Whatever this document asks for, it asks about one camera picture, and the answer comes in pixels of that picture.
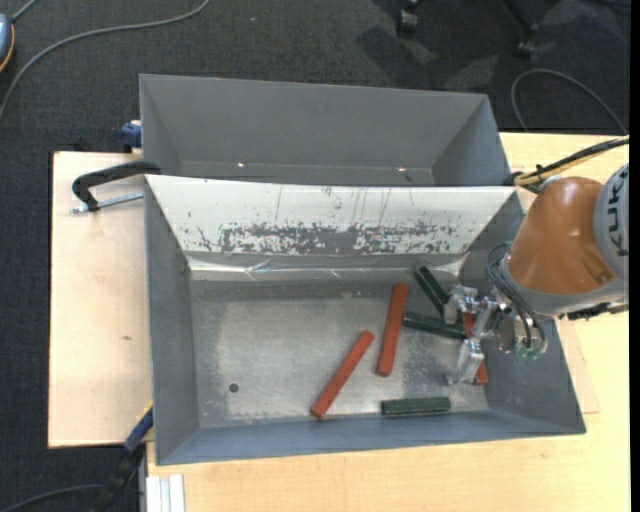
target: dark carpet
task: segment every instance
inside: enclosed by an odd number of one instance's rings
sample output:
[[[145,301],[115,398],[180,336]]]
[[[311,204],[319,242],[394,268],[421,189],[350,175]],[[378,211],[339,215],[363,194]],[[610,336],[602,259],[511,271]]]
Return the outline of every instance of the dark carpet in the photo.
[[[55,41],[175,16],[198,1],[41,0],[17,23],[17,55],[0,74],[0,98],[17,70]],[[508,131],[521,129],[510,103],[514,79],[547,68],[591,88],[628,130],[630,7],[521,3],[540,23],[529,61],[512,56],[519,31],[500,0],[430,0],[412,40],[395,35],[401,3],[393,0],[213,0],[184,23],[95,37],[34,66],[0,124],[0,510],[59,487],[102,483],[119,455],[116,447],[47,450],[50,152],[78,141],[122,151],[120,127],[139,116],[139,73],[479,92]],[[0,0],[0,12],[21,6]],[[561,79],[528,76],[517,99],[532,131],[619,133],[601,106]],[[90,500],[66,496],[30,510],[82,510]],[[114,510],[136,510],[135,492]]]

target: bin floor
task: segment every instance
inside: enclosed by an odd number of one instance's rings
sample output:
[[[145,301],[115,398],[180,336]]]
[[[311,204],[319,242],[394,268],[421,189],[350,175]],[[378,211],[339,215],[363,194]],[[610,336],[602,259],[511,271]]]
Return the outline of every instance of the bin floor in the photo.
[[[432,396],[449,397],[452,412],[487,409],[481,386],[445,382],[457,340],[403,328],[392,374],[375,375],[395,282],[225,287],[193,281],[201,428],[315,421],[309,408],[364,330],[376,339],[327,418],[380,414],[381,400]],[[413,289],[408,304],[424,308],[422,295]]]

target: dark green bar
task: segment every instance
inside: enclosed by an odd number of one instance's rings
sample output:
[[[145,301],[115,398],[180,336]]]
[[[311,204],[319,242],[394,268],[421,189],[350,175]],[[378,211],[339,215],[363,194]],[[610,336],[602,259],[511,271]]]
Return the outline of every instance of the dark green bar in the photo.
[[[384,400],[380,402],[380,405],[382,407],[382,415],[388,418],[432,416],[434,414],[444,414],[451,409],[451,402],[446,396]]]
[[[411,311],[405,311],[402,317],[402,325],[411,327],[412,329],[420,329],[421,331],[440,334],[447,338],[459,339],[465,337],[462,324],[446,324],[440,318],[420,315]]]
[[[429,299],[431,299],[431,302],[433,302],[433,305],[438,309],[440,315],[443,315],[444,305],[449,302],[449,294],[444,291],[427,267],[421,267],[420,270],[416,272],[415,277],[420,288],[422,288]]]

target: red stick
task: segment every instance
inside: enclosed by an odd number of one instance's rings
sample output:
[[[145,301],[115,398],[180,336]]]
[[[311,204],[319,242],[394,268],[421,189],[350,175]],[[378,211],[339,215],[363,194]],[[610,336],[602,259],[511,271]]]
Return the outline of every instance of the red stick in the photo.
[[[464,324],[464,331],[467,335],[467,338],[471,337],[473,326],[476,323],[475,315],[471,313],[462,313],[462,323]],[[480,363],[478,366],[478,371],[476,372],[476,376],[473,379],[474,386],[484,386],[489,383],[489,374],[487,373],[487,367],[484,364],[484,361]]]
[[[391,291],[391,300],[387,311],[387,321],[384,325],[384,335],[382,337],[382,348],[378,357],[378,367],[376,374],[380,377],[388,377],[393,369],[393,361],[396,357],[396,347],[398,346],[398,336],[402,327],[402,315],[404,313],[404,303],[407,300],[409,287],[406,284],[395,284]]]
[[[311,414],[313,414],[319,420],[327,413],[329,407],[340,393],[342,386],[345,385],[349,376],[353,373],[353,370],[356,369],[358,363],[364,356],[364,353],[367,351],[373,338],[375,336],[369,331],[364,331],[358,341],[355,342],[351,351],[345,357],[344,361],[340,365],[340,368],[333,374],[329,384],[324,388],[322,394],[316,400],[316,403],[311,407]]]

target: black cable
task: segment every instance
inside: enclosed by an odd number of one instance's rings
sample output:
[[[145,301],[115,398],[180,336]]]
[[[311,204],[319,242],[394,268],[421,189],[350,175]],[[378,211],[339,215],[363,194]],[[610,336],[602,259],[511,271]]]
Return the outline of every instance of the black cable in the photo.
[[[14,510],[20,510],[24,507],[31,505],[33,503],[37,503],[39,501],[43,501],[49,498],[53,498],[55,496],[60,496],[62,494],[71,494],[74,492],[85,492],[85,491],[95,491],[97,489],[102,489],[104,485],[101,484],[88,484],[88,485],[76,485],[74,487],[65,487],[63,489],[56,489],[55,491],[45,492],[43,494],[38,494],[33,498],[29,498],[28,500],[21,501],[20,503],[16,503],[15,505],[10,506],[9,508],[5,508],[0,510],[0,512],[13,512]]]
[[[543,174],[549,173],[550,171],[553,171],[555,169],[558,169],[560,167],[571,167],[568,164],[571,164],[577,160],[583,160],[583,159],[589,159],[592,158],[600,153],[604,153],[605,151],[609,151],[610,149],[614,149],[614,148],[618,148],[620,146],[624,146],[626,144],[629,144],[629,138],[620,138],[620,139],[612,139],[612,140],[607,140],[604,142],[599,142],[598,144],[594,144],[593,146],[589,146],[588,148],[582,149],[576,153],[573,153],[572,155],[569,155],[561,160],[558,160],[557,162],[554,162],[552,164],[549,165],[545,165],[544,167],[539,167],[537,170],[531,172],[531,173],[527,173],[526,175],[523,175],[523,178],[529,179],[529,178],[533,178],[535,176],[542,176]]]
[[[493,271],[492,271],[492,274],[490,274],[490,277],[494,282],[494,284],[496,285],[496,287],[498,287],[498,289],[500,289],[500,291],[504,293],[507,296],[507,298],[511,300],[513,309],[515,309],[516,314],[520,317],[520,321],[522,322],[522,326],[524,327],[524,332],[526,336],[526,341],[524,345],[526,348],[531,348],[531,345],[533,344],[533,336],[531,335],[531,327],[529,327],[529,322],[525,312],[523,311],[522,307],[518,304],[518,300],[516,299],[515,295],[506,292],[506,288],[504,287],[506,283],[502,282],[502,280],[499,279],[497,274],[493,273]]]
[[[613,0],[591,0],[597,4],[606,5],[608,7],[618,8],[624,7],[625,9],[631,9],[631,2],[615,2]]]
[[[113,475],[102,486],[100,493],[93,500],[91,506],[86,509],[87,512],[106,512],[109,510],[118,494],[137,474],[143,456],[144,445],[142,443],[138,443],[132,453],[124,453],[120,457]]]

